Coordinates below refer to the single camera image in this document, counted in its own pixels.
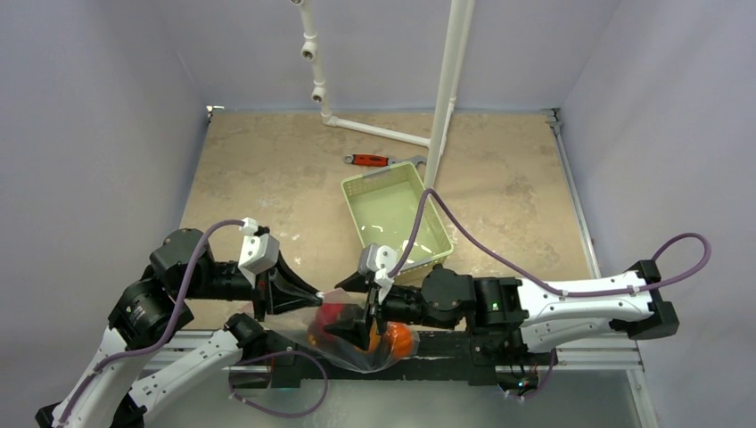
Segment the light green plastic basket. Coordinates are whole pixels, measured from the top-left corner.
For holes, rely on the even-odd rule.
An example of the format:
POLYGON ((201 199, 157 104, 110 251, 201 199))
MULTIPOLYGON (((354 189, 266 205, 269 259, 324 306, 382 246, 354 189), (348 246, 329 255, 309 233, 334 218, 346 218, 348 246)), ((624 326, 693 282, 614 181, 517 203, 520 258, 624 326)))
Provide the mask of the light green plastic basket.
MULTIPOLYGON (((397 254, 408 248, 408 237, 425 190, 414 163, 404 161, 348 177, 341 181, 341 190, 363 246, 387 245, 397 254)), ((397 282, 419 284, 453 250, 454 244, 434 203, 427 201, 417 237, 397 282)))

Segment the clear zip top bag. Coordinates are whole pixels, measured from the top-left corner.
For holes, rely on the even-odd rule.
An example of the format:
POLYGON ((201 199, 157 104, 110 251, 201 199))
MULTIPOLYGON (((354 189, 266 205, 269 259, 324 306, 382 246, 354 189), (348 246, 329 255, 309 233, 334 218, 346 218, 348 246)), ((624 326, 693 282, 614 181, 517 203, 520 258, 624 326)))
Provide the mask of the clear zip top bag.
POLYGON ((419 333, 400 322, 379 321, 364 303, 342 289, 267 285, 245 305, 242 320, 295 350, 309 351, 351 372, 371 374, 416 355, 419 333))

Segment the orange toy pumpkin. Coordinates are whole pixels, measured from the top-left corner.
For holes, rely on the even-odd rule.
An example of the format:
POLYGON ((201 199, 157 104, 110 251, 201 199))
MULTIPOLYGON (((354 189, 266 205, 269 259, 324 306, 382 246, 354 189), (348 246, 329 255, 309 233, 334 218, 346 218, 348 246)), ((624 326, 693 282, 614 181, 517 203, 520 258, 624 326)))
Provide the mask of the orange toy pumpkin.
POLYGON ((406 325, 389 322, 383 333, 378 332, 378 325, 370 330, 368 353, 386 356, 389 360, 409 357, 415 349, 413 331, 406 325))

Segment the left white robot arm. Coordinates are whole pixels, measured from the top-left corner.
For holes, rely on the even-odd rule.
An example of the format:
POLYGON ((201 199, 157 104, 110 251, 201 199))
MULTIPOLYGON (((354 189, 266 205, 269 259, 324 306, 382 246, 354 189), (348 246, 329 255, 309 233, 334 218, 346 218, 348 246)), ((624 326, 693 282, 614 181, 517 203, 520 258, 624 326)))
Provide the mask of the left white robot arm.
POLYGON ((192 387, 223 368, 274 358, 268 315, 321 305, 324 295, 286 265, 268 229, 239 220, 242 256, 217 261, 210 231, 182 228, 165 238, 141 278, 109 314, 94 357, 74 389, 35 416, 41 427, 143 427, 192 387), (144 375, 159 351, 193 320, 191 299, 246 300, 251 313, 230 316, 194 350, 144 375))

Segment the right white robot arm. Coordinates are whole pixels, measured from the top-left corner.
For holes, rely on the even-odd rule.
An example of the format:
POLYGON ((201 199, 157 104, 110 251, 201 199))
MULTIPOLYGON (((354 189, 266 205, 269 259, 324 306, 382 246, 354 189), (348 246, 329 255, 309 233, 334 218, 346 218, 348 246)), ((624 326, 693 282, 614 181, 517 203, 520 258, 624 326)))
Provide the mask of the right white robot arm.
POLYGON ((641 260, 622 274, 540 286, 516 277, 474 277, 435 266, 421 286, 382 287, 371 274, 363 283, 364 307, 342 310, 323 327, 325 333, 367 350, 391 323, 453 330, 465 325, 472 347, 491 344, 514 363, 536 353, 586 337, 620 332, 630 340, 670 337, 678 314, 656 289, 658 270, 641 260))

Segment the dark red toy apple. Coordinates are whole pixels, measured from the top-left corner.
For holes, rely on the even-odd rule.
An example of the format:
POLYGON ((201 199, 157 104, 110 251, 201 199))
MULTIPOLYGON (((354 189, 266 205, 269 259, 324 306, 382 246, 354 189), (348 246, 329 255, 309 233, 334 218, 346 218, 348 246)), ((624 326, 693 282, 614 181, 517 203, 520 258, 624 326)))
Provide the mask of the dark red toy apple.
POLYGON ((308 339, 308 342, 314 347, 321 346, 323 343, 323 339, 320 337, 319 334, 316 334, 316 333, 308 333, 307 339, 308 339))

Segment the red toy tomato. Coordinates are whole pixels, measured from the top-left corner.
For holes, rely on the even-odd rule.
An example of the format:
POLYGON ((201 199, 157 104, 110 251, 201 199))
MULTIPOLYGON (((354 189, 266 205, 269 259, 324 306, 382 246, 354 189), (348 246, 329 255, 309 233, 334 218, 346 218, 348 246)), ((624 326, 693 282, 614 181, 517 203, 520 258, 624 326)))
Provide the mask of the red toy tomato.
POLYGON ((311 328, 317 332, 324 332, 328 325, 336 324, 343 319, 351 319, 354 312, 351 303, 324 303, 316 309, 311 328))

